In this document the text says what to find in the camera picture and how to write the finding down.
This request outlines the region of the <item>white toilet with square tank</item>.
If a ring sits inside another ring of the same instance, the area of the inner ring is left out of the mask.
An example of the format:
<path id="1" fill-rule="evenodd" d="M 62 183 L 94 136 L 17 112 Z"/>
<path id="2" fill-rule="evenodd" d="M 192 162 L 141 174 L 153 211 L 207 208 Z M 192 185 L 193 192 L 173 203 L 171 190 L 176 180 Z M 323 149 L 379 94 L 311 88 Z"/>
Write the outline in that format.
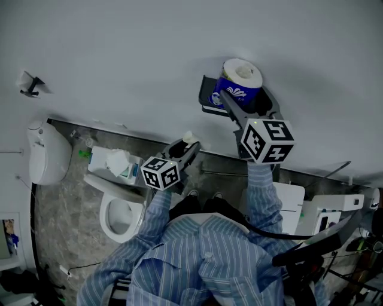
<path id="1" fill-rule="evenodd" d="M 327 228 L 336 225 L 342 212 L 352 212 L 363 207 L 363 194 L 316 195 L 311 201 L 304 201 L 296 235 L 312 236 L 319 233 L 320 219 L 327 216 Z"/>

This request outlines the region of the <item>black bag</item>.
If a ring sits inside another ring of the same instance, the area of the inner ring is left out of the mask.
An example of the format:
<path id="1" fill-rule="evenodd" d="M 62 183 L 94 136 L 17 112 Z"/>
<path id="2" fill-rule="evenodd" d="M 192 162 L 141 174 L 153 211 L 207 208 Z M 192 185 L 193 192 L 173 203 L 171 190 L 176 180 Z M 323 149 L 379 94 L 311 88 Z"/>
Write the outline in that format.
<path id="1" fill-rule="evenodd" d="M 3 271 L 0 275 L 0 285 L 7 292 L 14 294 L 35 293 L 38 289 L 39 280 L 30 271 L 23 271 L 21 274 Z"/>

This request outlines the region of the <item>person's left forearm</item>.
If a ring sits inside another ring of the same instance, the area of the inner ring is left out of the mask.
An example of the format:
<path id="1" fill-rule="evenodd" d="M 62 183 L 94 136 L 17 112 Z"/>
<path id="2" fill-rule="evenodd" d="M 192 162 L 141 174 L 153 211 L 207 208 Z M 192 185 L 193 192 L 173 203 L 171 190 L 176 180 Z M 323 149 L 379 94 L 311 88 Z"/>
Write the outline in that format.
<path id="1" fill-rule="evenodd" d="M 132 239 L 136 248 L 147 250 L 158 243 L 169 222 L 171 197 L 170 191 L 158 191 L 155 194 L 137 235 Z"/>

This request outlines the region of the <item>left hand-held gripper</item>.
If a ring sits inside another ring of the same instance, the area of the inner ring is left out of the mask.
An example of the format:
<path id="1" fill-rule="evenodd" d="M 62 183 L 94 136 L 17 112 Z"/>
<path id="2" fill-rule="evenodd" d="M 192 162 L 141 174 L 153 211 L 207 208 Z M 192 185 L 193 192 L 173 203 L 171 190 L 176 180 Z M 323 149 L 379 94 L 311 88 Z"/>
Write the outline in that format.
<path id="1" fill-rule="evenodd" d="M 147 187 L 157 191 L 182 193 L 186 186 L 186 164 L 191 164 L 200 151 L 200 142 L 189 144 L 178 139 L 167 145 L 162 153 L 149 157 L 141 165 Z"/>

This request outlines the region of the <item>small black wall holder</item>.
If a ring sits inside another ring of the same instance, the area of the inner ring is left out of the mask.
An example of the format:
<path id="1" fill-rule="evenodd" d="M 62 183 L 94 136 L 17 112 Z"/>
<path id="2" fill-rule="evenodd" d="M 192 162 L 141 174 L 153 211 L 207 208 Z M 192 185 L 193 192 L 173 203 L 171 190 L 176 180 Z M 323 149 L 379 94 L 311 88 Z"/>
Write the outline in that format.
<path id="1" fill-rule="evenodd" d="M 34 77 L 32 78 L 32 82 L 30 84 L 30 86 L 28 87 L 27 90 L 20 90 L 21 94 L 24 94 L 25 96 L 27 97 L 33 97 L 33 98 L 36 98 L 39 96 L 39 91 L 36 91 L 35 90 L 35 87 L 38 86 L 38 85 L 44 85 L 45 82 L 43 82 L 41 79 L 39 79 L 38 77 Z"/>

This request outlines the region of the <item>metal bar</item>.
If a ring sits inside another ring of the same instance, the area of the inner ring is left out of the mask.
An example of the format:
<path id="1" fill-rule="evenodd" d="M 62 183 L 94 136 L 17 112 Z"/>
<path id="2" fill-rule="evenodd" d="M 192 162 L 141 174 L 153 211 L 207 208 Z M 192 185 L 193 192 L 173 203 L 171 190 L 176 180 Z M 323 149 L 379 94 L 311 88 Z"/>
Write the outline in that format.
<path id="1" fill-rule="evenodd" d="M 212 170 L 207 170 L 207 169 L 201 169 L 200 172 L 202 174 L 207 174 L 207 175 L 219 175 L 219 176 L 233 176 L 233 177 L 247 177 L 247 174 L 243 173 L 229 173 L 229 172 L 218 172 L 218 171 L 212 171 Z"/>

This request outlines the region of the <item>toilet brush with green base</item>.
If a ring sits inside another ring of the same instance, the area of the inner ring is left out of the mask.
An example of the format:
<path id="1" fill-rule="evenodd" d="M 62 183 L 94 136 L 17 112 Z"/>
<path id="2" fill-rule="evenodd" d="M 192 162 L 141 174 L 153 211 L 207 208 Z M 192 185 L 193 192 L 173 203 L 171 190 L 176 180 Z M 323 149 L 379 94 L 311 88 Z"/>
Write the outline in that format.
<path id="1" fill-rule="evenodd" d="M 78 151 L 78 155 L 80 157 L 83 157 L 83 158 L 89 158 L 91 156 L 91 153 L 92 153 L 92 148 L 93 148 L 93 145 L 94 145 L 94 140 L 91 138 L 91 137 L 88 137 L 86 139 L 82 138 L 85 146 L 86 146 L 86 149 L 80 149 Z"/>

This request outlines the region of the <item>colourful picture card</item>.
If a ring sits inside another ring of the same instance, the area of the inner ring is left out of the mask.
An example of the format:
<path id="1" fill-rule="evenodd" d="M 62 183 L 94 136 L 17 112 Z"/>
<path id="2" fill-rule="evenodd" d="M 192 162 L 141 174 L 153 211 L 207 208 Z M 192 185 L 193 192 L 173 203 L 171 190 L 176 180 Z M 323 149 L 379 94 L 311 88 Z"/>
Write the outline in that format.
<path id="1" fill-rule="evenodd" d="M 16 255 L 17 247 L 19 243 L 19 237 L 16 235 L 16 232 L 15 232 L 14 219 L 6 219 L 6 220 L 3 220 L 2 222 L 3 222 L 5 238 L 7 241 L 9 253 L 10 255 Z"/>

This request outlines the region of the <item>glass panel with black frame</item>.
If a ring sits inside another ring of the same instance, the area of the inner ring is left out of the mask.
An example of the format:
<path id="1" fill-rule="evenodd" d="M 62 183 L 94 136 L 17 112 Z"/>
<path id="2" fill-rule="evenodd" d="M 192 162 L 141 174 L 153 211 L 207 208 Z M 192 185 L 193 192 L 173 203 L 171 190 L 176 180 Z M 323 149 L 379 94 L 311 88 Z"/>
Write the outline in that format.
<path id="1" fill-rule="evenodd" d="M 320 177 L 319 179 L 317 179 L 316 181 L 314 182 L 311 182 L 309 185 L 306 185 L 304 188 L 307 189 L 307 188 L 310 188 L 311 186 L 315 186 L 317 185 L 318 183 L 322 182 L 323 180 L 326 180 L 328 179 L 330 176 L 338 173 L 339 171 L 343 170 L 344 168 L 348 167 L 350 164 L 352 163 L 352 161 L 347 161 L 345 163 L 343 163 L 343 165 L 339 166 L 338 168 L 336 168 L 334 171 L 326 174 L 325 176 L 323 177 Z"/>

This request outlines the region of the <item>black green-trimmed device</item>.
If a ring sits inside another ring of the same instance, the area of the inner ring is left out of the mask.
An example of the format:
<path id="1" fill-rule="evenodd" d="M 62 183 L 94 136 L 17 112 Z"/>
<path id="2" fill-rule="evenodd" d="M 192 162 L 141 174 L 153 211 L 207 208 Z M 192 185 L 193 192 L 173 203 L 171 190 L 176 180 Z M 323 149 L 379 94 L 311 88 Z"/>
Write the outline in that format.
<path id="1" fill-rule="evenodd" d="M 364 252 L 367 250 L 377 254 L 383 253 L 383 242 L 372 237 L 368 239 L 359 237 L 350 242 L 346 247 L 347 252 Z"/>

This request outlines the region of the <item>black white-striped garment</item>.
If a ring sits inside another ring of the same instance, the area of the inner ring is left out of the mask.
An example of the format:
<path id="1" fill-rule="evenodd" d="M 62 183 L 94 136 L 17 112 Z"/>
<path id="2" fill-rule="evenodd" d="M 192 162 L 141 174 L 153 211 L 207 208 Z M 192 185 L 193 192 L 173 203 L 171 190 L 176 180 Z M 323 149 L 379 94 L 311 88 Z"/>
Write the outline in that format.
<path id="1" fill-rule="evenodd" d="M 131 284 L 131 279 L 118 279 L 114 282 L 111 291 L 110 302 L 126 303 L 127 293 Z"/>

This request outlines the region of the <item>tissue pack with blue edge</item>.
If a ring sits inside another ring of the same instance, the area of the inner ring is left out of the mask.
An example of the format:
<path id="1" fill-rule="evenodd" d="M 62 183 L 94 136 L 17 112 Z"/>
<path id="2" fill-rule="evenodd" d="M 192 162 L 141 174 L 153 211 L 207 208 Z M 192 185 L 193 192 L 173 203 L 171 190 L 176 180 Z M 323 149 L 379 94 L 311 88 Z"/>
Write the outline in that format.
<path id="1" fill-rule="evenodd" d="M 107 169 L 115 177 L 124 177 L 132 179 L 137 177 L 138 168 L 142 158 L 130 154 L 122 149 L 113 149 L 107 153 L 106 165 Z"/>

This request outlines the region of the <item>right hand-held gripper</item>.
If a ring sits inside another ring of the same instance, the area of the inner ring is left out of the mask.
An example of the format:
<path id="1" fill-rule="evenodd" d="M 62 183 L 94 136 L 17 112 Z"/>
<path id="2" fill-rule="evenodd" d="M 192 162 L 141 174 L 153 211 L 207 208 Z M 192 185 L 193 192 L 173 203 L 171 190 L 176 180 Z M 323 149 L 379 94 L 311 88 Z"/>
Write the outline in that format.
<path id="1" fill-rule="evenodd" d="M 292 126 L 283 120 L 279 103 L 273 94 L 262 87 L 256 96 L 256 114 L 249 118 L 227 91 L 220 91 L 220 102 L 239 127 L 234 131 L 238 157 L 256 164 L 281 164 L 295 145 Z"/>

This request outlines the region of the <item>white tissue sheet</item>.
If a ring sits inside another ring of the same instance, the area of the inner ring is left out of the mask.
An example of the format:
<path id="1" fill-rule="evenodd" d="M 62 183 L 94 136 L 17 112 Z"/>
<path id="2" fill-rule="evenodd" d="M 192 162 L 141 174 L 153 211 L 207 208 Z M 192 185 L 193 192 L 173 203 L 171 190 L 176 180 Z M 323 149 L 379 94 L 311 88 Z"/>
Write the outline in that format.
<path id="1" fill-rule="evenodd" d="M 34 77 L 26 71 L 22 71 L 17 78 L 16 85 L 18 88 L 26 91 L 33 83 Z"/>

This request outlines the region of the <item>blue toilet paper roll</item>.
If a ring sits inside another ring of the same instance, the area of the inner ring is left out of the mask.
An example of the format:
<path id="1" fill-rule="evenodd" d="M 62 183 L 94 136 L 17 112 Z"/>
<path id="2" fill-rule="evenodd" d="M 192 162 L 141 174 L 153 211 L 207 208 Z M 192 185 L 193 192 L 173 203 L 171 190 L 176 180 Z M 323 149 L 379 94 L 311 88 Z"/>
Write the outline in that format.
<path id="1" fill-rule="evenodd" d="M 218 108 L 224 106 L 220 99 L 220 91 L 227 91 L 239 106 L 248 106 L 259 93 L 263 85 L 263 77 L 252 63 L 234 58 L 223 63 L 209 102 Z"/>

